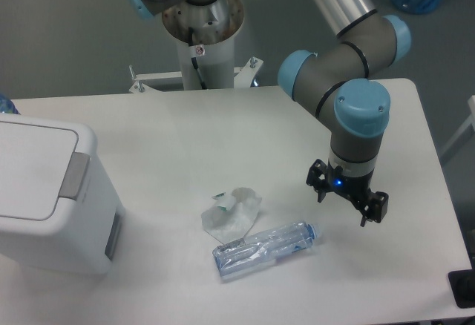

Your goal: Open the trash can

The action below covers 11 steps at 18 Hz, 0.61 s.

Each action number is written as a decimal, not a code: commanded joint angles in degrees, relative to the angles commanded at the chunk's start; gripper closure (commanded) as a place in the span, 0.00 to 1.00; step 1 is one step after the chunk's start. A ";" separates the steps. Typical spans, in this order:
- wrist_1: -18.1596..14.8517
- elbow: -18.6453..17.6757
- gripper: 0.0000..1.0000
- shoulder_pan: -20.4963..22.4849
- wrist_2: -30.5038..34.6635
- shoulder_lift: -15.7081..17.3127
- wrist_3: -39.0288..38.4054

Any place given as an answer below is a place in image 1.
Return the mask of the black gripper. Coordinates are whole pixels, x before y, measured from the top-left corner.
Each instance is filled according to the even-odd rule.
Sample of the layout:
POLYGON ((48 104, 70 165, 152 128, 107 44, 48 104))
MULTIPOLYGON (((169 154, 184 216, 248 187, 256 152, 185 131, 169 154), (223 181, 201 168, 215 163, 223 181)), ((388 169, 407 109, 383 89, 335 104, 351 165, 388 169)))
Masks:
POLYGON ((361 177, 344 176, 320 159, 317 159, 309 168, 306 184, 313 187, 318 194, 318 202, 322 202, 328 192, 337 195, 358 205, 361 213, 360 226, 365 227, 367 222, 380 223, 387 213, 389 195, 383 191, 370 190, 370 181, 373 171, 361 177))

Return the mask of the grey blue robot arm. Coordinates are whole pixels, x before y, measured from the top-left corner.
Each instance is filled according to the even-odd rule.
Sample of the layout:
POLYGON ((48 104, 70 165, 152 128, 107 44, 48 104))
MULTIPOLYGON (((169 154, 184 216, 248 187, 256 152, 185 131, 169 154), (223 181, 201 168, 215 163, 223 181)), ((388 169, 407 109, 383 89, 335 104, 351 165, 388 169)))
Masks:
MULTIPOLYGON (((187 90, 233 88, 234 47, 243 23, 240 0, 129 0, 145 18, 160 16, 178 43, 187 90)), ((371 0, 314 0, 338 45, 324 55, 297 50, 278 71, 280 87, 330 131, 327 161, 309 168, 307 184, 323 200, 332 192, 349 200, 362 222, 383 220, 389 197, 370 182, 390 95, 370 76, 410 49, 411 34, 396 16, 380 16, 371 0)))

